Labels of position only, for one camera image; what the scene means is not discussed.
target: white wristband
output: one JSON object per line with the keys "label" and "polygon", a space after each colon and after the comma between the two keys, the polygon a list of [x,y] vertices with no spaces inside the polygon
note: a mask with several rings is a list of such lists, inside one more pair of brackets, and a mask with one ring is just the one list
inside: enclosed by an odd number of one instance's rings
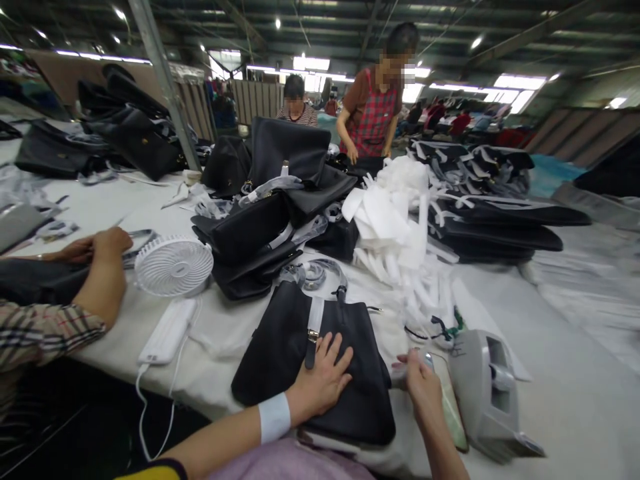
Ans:
{"label": "white wristband", "polygon": [[258,405],[260,411],[260,443],[282,437],[291,428],[291,412],[284,392]]}

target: wooden partition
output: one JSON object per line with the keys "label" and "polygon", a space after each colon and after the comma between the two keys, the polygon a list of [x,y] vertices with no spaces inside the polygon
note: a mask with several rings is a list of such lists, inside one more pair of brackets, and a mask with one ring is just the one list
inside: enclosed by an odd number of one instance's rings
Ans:
{"label": "wooden partition", "polygon": [[525,150],[590,169],[638,132],[638,109],[567,107],[548,116]]}
{"label": "wooden partition", "polygon": [[241,125],[250,125],[254,117],[275,118],[284,102],[284,87],[279,83],[231,80],[231,88]]}
{"label": "wooden partition", "polygon": [[[82,79],[106,87],[107,81],[102,75],[102,68],[110,63],[127,70],[144,92],[162,105],[167,105],[153,66],[148,63],[94,60],[41,50],[26,50],[25,53],[38,66],[62,104],[76,115],[79,114],[76,111],[78,80]],[[198,137],[214,141],[215,125],[206,90],[204,70],[177,63],[170,63],[169,66],[189,124]]]}

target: metal pole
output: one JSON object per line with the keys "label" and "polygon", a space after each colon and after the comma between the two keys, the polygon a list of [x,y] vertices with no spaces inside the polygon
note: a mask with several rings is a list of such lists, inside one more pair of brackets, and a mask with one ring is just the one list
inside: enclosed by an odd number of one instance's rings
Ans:
{"label": "metal pole", "polygon": [[162,95],[167,100],[169,114],[171,115],[175,131],[178,134],[178,140],[180,140],[180,146],[182,146],[182,152],[185,155],[187,164],[191,170],[202,171],[198,156],[195,152],[195,146],[191,141],[187,121],[180,106],[180,96],[178,96],[173,83],[173,76],[169,68],[169,62],[167,61],[167,54],[162,45],[162,40],[160,40],[160,34],[158,33],[158,27],[155,24],[153,13],[151,12],[149,0],[129,0],[129,5],[131,6],[135,22],[138,25],[138,30],[140,30],[142,42],[144,42],[149,59],[153,64]]}

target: gray tape dispenser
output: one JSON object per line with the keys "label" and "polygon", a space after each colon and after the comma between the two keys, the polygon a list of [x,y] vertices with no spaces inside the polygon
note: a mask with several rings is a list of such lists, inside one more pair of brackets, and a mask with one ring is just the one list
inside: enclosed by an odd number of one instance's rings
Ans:
{"label": "gray tape dispenser", "polygon": [[449,354],[453,390],[470,444],[489,458],[545,457],[520,432],[516,381],[509,350],[484,330],[464,330]]}

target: fan grille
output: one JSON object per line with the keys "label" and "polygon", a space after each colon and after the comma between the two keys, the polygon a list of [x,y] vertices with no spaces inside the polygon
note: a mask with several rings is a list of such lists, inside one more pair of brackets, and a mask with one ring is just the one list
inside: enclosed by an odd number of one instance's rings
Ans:
{"label": "fan grille", "polygon": [[200,287],[211,274],[213,256],[198,240],[182,235],[148,243],[135,259],[137,283],[159,297],[176,297]]}

